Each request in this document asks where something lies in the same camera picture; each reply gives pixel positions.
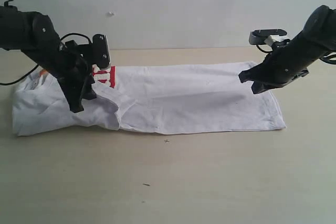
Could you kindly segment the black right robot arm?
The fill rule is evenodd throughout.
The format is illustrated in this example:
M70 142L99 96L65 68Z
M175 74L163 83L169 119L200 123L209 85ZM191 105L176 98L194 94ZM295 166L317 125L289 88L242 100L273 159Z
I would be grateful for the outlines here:
M253 94L282 88L305 77L317 60L335 64L335 10L326 5L315 9L293 39L283 29L257 29L250 32L249 43L271 50L262 63L238 75L240 82L251 81Z

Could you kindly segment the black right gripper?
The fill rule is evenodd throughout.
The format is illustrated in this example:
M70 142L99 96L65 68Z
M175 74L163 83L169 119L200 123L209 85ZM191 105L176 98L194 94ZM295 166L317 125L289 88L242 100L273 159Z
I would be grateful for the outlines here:
M274 42L272 53L261 65L242 71L238 77L241 83L253 81L253 94L261 94L289 82L294 75L311 65L323 55L323 46L297 35L292 40Z

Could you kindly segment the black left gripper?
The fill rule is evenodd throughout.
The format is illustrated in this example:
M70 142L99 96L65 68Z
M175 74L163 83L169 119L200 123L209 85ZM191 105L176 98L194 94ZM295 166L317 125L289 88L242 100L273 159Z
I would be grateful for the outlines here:
M74 40L63 43L61 39L41 39L39 55L39 65L58 80L71 112L84 110L82 98L93 100L97 97L92 88L95 80L92 76L91 39L85 44L78 44Z

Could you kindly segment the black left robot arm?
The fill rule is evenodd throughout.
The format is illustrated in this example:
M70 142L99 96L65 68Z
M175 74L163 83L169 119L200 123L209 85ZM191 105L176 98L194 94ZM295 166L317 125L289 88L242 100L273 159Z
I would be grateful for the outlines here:
M47 15L1 7L1 48L20 50L55 77L71 112L83 111L82 99L96 98L92 66L73 42L61 42Z

